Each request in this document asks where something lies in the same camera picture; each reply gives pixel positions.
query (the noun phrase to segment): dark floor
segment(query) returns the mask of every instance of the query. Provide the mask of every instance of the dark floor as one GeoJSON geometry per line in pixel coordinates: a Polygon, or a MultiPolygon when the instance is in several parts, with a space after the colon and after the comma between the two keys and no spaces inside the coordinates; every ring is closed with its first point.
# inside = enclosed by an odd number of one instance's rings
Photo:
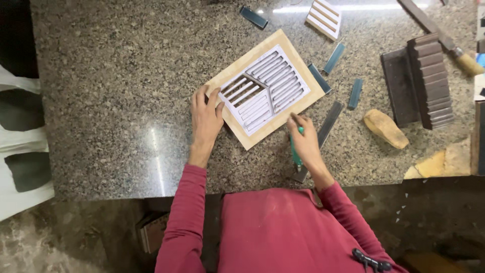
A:
{"type": "MultiPolygon", "coordinates": [[[[484,240],[485,179],[425,181],[344,190],[393,258],[435,250],[453,236],[484,240]]],[[[206,198],[201,258],[209,271],[217,265],[220,198],[206,198]]],[[[165,210],[171,200],[148,205],[165,210]]],[[[154,256],[141,252],[134,230],[145,205],[139,200],[49,201],[19,213],[0,222],[0,272],[152,272],[154,256]]]]}

